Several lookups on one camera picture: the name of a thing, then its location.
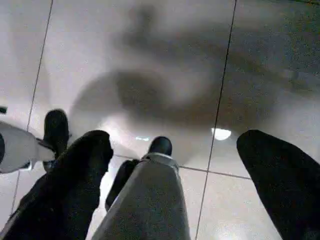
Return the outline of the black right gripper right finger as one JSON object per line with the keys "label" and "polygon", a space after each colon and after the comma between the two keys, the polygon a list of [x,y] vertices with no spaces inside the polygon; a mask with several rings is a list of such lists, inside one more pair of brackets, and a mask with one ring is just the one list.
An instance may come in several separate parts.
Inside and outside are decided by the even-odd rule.
{"label": "black right gripper right finger", "polygon": [[284,240],[320,238],[320,165],[297,146],[248,130],[236,141],[270,219]]}

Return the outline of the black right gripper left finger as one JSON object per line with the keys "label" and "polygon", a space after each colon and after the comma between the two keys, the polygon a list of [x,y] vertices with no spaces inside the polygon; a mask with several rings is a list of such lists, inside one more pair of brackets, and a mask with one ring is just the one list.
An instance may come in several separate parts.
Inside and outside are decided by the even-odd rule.
{"label": "black right gripper left finger", "polygon": [[107,132],[93,130],[78,138],[21,199],[0,238],[84,240],[112,157]]}

